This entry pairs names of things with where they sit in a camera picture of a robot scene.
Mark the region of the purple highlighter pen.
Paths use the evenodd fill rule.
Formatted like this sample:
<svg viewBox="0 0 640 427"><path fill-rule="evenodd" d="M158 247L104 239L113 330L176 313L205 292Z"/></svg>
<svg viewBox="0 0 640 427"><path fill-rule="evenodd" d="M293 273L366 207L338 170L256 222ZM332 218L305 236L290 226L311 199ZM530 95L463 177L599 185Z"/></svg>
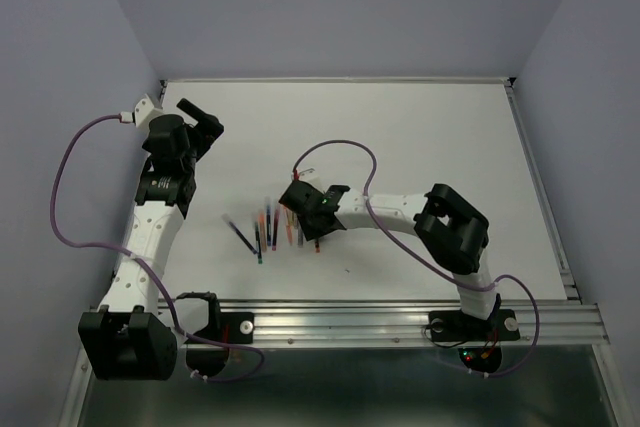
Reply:
<svg viewBox="0 0 640 427"><path fill-rule="evenodd" d="M296 227L296 232L297 232L297 246L298 247L303 247L304 245L304 233L302 231L302 227L301 227L301 223L299 221L299 218L296 216L295 217L295 227Z"/></svg>

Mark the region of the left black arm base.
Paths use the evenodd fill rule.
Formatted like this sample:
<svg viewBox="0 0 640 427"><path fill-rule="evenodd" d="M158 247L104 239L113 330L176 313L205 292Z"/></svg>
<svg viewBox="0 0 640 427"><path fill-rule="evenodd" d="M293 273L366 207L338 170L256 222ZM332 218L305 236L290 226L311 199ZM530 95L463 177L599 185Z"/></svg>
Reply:
<svg viewBox="0 0 640 427"><path fill-rule="evenodd" d="M175 297L181 325L192 335L218 343L253 344L255 314L246 309L221 306L212 292L184 292ZM247 376L253 369L255 355L247 350L220 348L195 342L188 337L182 342L186 350L185 366L192 378L211 382L228 382Z"/></svg>

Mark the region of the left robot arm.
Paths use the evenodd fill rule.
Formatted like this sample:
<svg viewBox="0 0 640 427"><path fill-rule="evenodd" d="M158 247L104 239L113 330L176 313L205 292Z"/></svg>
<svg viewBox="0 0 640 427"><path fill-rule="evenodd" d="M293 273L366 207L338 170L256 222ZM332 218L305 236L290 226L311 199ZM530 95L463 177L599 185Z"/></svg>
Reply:
<svg viewBox="0 0 640 427"><path fill-rule="evenodd" d="M82 314L78 333L100 380L166 380L177 339L159 318L171 246L196 191L197 162L222 135L216 116L181 99L178 113L147 123L148 157L134 198L132 223L115 277L97 310Z"/></svg>

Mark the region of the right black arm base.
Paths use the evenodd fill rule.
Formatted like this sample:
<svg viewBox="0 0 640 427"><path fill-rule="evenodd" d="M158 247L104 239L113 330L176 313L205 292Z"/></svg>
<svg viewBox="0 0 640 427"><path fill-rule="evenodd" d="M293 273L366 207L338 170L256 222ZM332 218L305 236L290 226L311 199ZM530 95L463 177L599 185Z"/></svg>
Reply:
<svg viewBox="0 0 640 427"><path fill-rule="evenodd" d="M510 309L499 309L487 320L461 310L432 311L423 332L436 347L455 348L464 367L488 376L497 374L501 366L500 343L521 339L515 312Z"/></svg>

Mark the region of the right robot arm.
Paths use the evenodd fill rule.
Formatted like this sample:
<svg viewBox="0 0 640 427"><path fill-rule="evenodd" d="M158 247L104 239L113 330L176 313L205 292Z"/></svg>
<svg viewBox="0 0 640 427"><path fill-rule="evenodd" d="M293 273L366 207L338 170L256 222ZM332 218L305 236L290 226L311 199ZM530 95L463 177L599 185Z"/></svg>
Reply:
<svg viewBox="0 0 640 427"><path fill-rule="evenodd" d="M418 238L458 289L463 331L482 337L495 327L498 293L481 261L489 222L452 187L435 184L426 194L386 195L346 185L321 191L294 180L279 203L297 217L308 241L356 229L377 229L394 243L395 232Z"/></svg>

